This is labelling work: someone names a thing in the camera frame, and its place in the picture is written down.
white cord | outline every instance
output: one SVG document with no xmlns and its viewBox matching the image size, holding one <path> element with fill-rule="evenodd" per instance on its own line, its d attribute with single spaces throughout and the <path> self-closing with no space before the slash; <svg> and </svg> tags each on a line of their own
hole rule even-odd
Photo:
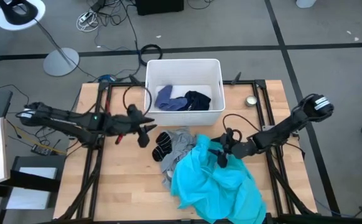
<svg viewBox="0 0 362 224">
<path fill-rule="evenodd" d="M 95 12 L 89 11 L 90 13 L 93 13 L 93 15 L 91 16 L 91 20 L 88 21 L 90 18 L 88 18 L 86 21 L 84 22 L 80 22 L 80 18 L 82 18 L 87 12 L 82 13 L 76 20 L 76 28 L 79 31 L 82 32 L 92 32 L 94 30 L 96 30 L 98 28 L 98 21 L 96 19 L 97 15 Z"/>
</svg>

wooden table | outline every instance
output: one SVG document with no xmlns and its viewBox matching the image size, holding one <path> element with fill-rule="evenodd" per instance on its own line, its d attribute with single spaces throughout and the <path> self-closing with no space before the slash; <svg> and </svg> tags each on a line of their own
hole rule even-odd
<svg viewBox="0 0 362 224">
<path fill-rule="evenodd" d="M 284 88 L 280 80 L 266 81 L 272 112 L 276 123 L 290 115 Z M 96 101 L 98 84 L 86 83 L 80 92 L 77 112 L 88 110 Z M 125 113 L 122 96 L 126 88 L 114 87 L 111 100 L 111 112 Z M 251 85 L 224 86 L 226 109 L 213 126 L 191 127 L 191 133 L 206 134 L 211 138 L 220 136 L 223 132 L 222 118 L 229 113 L 237 113 L 249 119 L 259 127 L 258 112 L 255 107 L 248 108 L 244 104 L 247 96 L 253 95 Z M 134 103 L 141 110 L 144 103 L 144 91 L 141 88 L 132 88 L 126 95 L 126 103 Z M 262 102 L 264 119 L 268 124 L 268 117 Z M 256 132 L 241 118 L 230 116 L 226 118 L 226 125 L 242 132 L 244 139 Z M 152 150 L 156 147 L 155 139 L 163 129 L 177 127 L 157 127 L 149 133 L 151 142 L 142 149 L 138 146 L 137 136 L 127 135 L 121 144 L 115 145 L 116 140 L 106 138 L 101 166 L 100 184 L 96 201 L 95 221 L 125 221 L 125 220 L 179 220 L 201 219 L 190 207 L 178 210 L 179 200 L 170 196 L 169 191 L 162 185 L 163 176 L 160 165 L 152 158 Z M 290 138 L 289 143 L 298 146 L 296 138 Z M 86 149 L 73 153 L 65 163 L 62 182 L 58 193 L 54 218 L 62 215 L 73 202 L 80 190 L 83 170 L 86 160 Z M 271 181 L 264 154 L 245 157 L 243 161 L 255 178 L 262 197 L 267 204 L 267 212 L 276 216 Z M 306 206 L 316 212 L 309 179 L 305 170 L 301 152 L 292 147 L 284 146 L 284 162 L 289 178 L 289 184 Z M 282 206 L 287 210 L 283 190 L 281 192 Z M 85 217 L 91 191 L 85 200 Z"/>
</svg>

black metal frame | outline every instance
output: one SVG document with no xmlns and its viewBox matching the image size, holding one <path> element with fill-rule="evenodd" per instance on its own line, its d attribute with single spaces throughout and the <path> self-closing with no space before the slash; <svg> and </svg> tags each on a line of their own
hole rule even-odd
<svg viewBox="0 0 362 224">
<path fill-rule="evenodd" d="M 232 80 L 225 80 L 223 81 L 224 85 L 232 85 Z M 131 86 L 132 83 L 112 83 L 108 87 L 106 101 L 108 103 L 105 103 L 105 111 L 108 110 L 108 107 L 110 106 L 111 101 L 111 94 L 112 94 L 112 88 L 113 87 L 119 87 L 119 86 Z M 264 98 L 264 104 L 267 109 L 267 115 L 269 118 L 269 125 L 275 125 L 274 116 L 272 113 L 271 103 L 269 100 L 267 88 L 266 88 L 266 82 L 265 80 L 238 80 L 235 85 L 252 85 L 253 87 L 253 94 L 257 98 L 257 112 L 258 112 L 258 118 L 259 118 L 259 124 L 262 129 L 262 127 L 265 124 L 264 115 L 262 112 L 262 104 L 260 100 L 260 94 L 259 90 L 262 91 L 262 95 Z M 103 97 L 103 91 L 98 92 L 97 100 L 96 100 L 96 107 L 95 111 L 100 110 L 100 105 Z M 83 173 L 83 182 L 81 187 L 85 186 L 86 181 L 90 177 L 90 168 L 91 168 L 91 159 L 93 155 L 92 148 L 88 149 L 87 157 L 86 157 L 86 165 L 85 170 Z M 266 160 L 267 160 L 267 166 L 269 171 L 269 176 L 271 179 L 271 185 L 272 185 L 272 193 L 274 196 L 274 202 L 276 206 L 276 212 L 277 212 L 277 218 L 272 218 L 270 213 L 266 214 L 266 218 L 264 219 L 263 223 L 362 223 L 362 219 L 357 218 L 341 218 L 341 217 L 322 217 L 317 214 L 313 214 L 310 210 L 308 210 L 302 202 L 299 201 L 299 198 L 296 196 L 296 194 L 293 192 L 293 190 L 289 187 L 289 183 L 287 180 L 287 174 L 285 169 L 285 164 L 283 161 L 283 158 L 281 156 L 281 149 L 280 147 L 276 147 L 276 160 L 279 166 L 279 170 L 276 169 L 274 160 L 271 156 L 271 152 L 266 152 Z M 96 207 L 96 198 L 98 195 L 98 183 L 99 183 L 99 174 L 101 170 L 101 162 L 103 157 L 103 146 L 100 147 L 98 150 L 98 155 L 96 157 L 96 166 L 98 166 L 98 176 L 93 182 L 93 189 L 91 194 L 91 201 L 90 201 L 90 207 L 88 212 L 88 218 L 82 218 L 83 216 L 83 210 L 84 210 L 84 199 L 81 200 L 81 204 L 77 209 L 77 219 L 79 219 L 81 222 L 85 223 L 86 221 L 92 222 L 92 223 L 101 223 L 101 224 L 110 224 L 110 223 L 206 223 L 205 220 L 149 220 L 149 221 L 104 221 L 104 222 L 94 222 L 94 214 L 95 214 L 95 207 Z M 278 184 L 279 182 L 282 185 L 282 188 L 284 189 L 285 196 L 286 196 L 286 202 L 287 202 L 287 208 L 289 213 L 284 213 L 282 204 L 281 204 L 281 196 L 279 194 Z M 300 213 L 303 215 L 296 215 L 294 210 L 294 205 L 299 209 Z M 62 220 L 64 223 L 70 223 L 74 222 L 75 220 Z M 231 223 L 230 221 L 224 219 L 224 220 L 218 220 L 216 223 Z"/>
</svg>

dark navy cloth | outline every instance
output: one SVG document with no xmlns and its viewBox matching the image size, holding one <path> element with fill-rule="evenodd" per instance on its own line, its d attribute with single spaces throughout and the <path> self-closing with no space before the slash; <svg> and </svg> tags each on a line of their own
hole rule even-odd
<svg viewBox="0 0 362 224">
<path fill-rule="evenodd" d="M 197 91 L 188 91 L 185 97 L 188 103 L 179 111 L 207 111 L 210 107 L 211 99 Z"/>
<path fill-rule="evenodd" d="M 161 89 L 155 101 L 155 106 L 164 111 L 178 111 L 187 104 L 187 99 L 184 97 L 178 97 L 176 99 L 170 99 L 172 85 L 167 85 Z"/>
</svg>

teal plastic bag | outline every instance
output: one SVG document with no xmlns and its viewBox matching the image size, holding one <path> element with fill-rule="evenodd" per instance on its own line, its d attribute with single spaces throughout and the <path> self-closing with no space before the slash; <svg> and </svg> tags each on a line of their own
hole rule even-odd
<svg viewBox="0 0 362 224">
<path fill-rule="evenodd" d="M 196 147 L 175 167 L 171 194 L 180 198 L 179 209 L 194 206 L 210 223 L 227 218 L 237 224 L 261 224 L 266 205 L 243 161 L 228 155 L 228 165 L 221 168 L 208 149 L 222 151 L 222 146 L 198 135 Z"/>
</svg>

